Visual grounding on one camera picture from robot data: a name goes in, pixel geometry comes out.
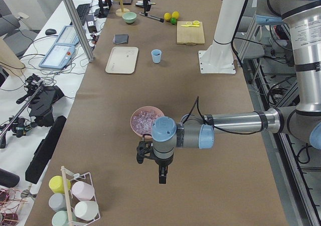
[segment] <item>lemon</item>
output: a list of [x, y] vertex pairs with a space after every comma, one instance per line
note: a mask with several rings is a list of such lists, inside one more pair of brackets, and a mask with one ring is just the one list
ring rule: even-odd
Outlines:
[[177, 23], [176, 18], [171, 18], [171, 24], [176, 25], [176, 23]]
[[170, 13], [165, 13], [165, 14], [164, 14], [164, 19], [165, 19], [165, 21], [169, 21], [169, 20], [171, 20], [171, 18], [172, 18], [172, 16], [171, 16]]
[[179, 19], [179, 17], [180, 17], [180, 13], [179, 13], [179, 12], [174, 11], [174, 12], [172, 13], [172, 18], [176, 18], [176, 20], [177, 20], [177, 19]]

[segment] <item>blue joint cap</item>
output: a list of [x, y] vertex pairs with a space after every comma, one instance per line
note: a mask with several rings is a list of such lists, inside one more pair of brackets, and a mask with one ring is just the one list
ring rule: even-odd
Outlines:
[[214, 145], [214, 129], [210, 125], [202, 125], [199, 134], [199, 148], [209, 149]]
[[280, 17], [269, 17], [262, 15], [255, 15], [255, 20], [258, 25], [281, 25], [284, 24]]
[[172, 118], [159, 117], [151, 127], [151, 136], [157, 142], [165, 142], [176, 133], [176, 123]]
[[314, 148], [321, 149], [321, 123], [312, 130], [309, 140]]

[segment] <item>bowl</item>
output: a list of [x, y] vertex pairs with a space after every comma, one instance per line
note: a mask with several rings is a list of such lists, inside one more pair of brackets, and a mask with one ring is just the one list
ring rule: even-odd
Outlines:
[[133, 12], [127, 12], [122, 15], [122, 18], [126, 23], [132, 24], [133, 22], [135, 22], [137, 18], [137, 14]]
[[[130, 127], [138, 135], [142, 137], [143, 134], [151, 135], [151, 126], [153, 122], [163, 117], [164, 113], [154, 106], [143, 106], [137, 109], [130, 118]], [[146, 139], [151, 139], [151, 136], [145, 136]]]

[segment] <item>printed label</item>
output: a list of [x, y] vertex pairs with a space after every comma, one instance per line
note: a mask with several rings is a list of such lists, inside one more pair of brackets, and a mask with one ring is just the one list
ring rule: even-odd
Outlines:
[[321, 43], [321, 19], [290, 29], [293, 50]]

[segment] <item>blue and white device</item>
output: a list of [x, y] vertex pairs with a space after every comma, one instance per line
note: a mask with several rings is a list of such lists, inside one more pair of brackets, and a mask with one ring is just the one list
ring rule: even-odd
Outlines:
[[76, 30], [74, 26], [64, 26], [64, 28], [58, 35], [58, 38], [55, 42], [55, 44], [64, 44], [64, 45], [73, 45], [73, 46], [76, 46], [76, 44], [78, 43], [79, 43], [79, 38], [76, 34]]
[[67, 66], [74, 53], [74, 45], [54, 44], [40, 62], [39, 67], [48, 69], [63, 69]]

